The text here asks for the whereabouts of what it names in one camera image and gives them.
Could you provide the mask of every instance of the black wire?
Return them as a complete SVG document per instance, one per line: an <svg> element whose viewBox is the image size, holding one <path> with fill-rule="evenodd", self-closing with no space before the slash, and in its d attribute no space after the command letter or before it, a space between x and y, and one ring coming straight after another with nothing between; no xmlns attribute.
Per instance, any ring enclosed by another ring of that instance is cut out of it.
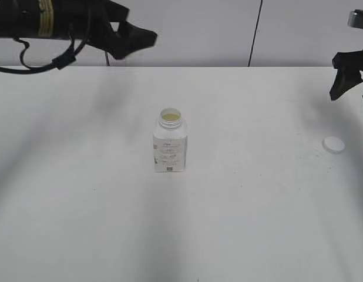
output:
<svg viewBox="0 0 363 282"><path fill-rule="evenodd" d="M109 59L109 54L107 53L107 51L105 51L105 57L106 57L106 66L111 66L110 59Z"/></svg>
<svg viewBox="0 0 363 282"><path fill-rule="evenodd" d="M22 43L25 46L25 49L21 51L21 54L19 56L19 60L21 61L21 65L23 65L24 67L31 69L30 66L28 66L25 63L24 57L25 57L25 53L26 51L30 48L30 43L24 40L21 40L19 38L13 38L14 41L18 42L18 43Z"/></svg>
<svg viewBox="0 0 363 282"><path fill-rule="evenodd" d="M90 34L90 28L91 28L91 21L92 21L92 9L91 9L91 4L89 1L87 1L87 8L88 8L88 27L86 28L86 33L85 33L85 37L84 39L81 41L80 45L77 47L77 49L75 50L75 56L78 55L82 49L86 46L88 40L89 40L89 34ZM56 69L58 67L58 65L55 62L52 62L48 65L45 66L41 66L41 67L29 67L25 64L23 57L25 56L25 52L29 49L30 44L26 41L22 41L18 38L14 38L15 41L19 42L19 43L23 43L25 45L25 49L22 50L21 55L20 55L20 60L21 60L21 64L23 64L23 66L27 67L27 70L24 69L9 69L9 68L2 68L0 67L0 72L3 73L10 73L10 74L14 74L14 75L34 75L36 73L42 73L42 72L47 72L50 71L52 69Z"/></svg>
<svg viewBox="0 0 363 282"><path fill-rule="evenodd" d="M260 0L260 8L258 9L258 15L257 15L257 22L256 22L256 28L254 30L254 35L253 35L253 41L252 41L252 47L251 47L251 54L250 54L250 58L248 60L248 67L251 66L251 62L252 62L252 55L253 55L253 49L254 49L254 44L256 41L256 36L257 36L257 29L258 29L258 23L260 22L260 15L261 15L261 11L263 10L263 0Z"/></svg>

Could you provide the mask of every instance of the white table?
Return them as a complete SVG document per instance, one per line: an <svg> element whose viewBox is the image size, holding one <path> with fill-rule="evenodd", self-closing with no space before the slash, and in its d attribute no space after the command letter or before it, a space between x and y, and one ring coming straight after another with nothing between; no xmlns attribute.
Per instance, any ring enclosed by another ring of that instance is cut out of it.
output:
<svg viewBox="0 0 363 282"><path fill-rule="evenodd" d="M331 103L334 75L0 74L0 282L363 281L363 85ZM184 173L153 172L168 106Z"/></svg>

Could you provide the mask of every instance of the white bottle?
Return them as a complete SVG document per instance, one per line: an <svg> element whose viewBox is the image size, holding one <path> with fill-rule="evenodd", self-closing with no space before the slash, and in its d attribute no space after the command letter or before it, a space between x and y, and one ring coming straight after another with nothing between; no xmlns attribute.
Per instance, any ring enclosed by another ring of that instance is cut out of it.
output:
<svg viewBox="0 0 363 282"><path fill-rule="evenodd" d="M177 109L161 111L153 131L156 172L182 172L186 166L187 123Z"/></svg>

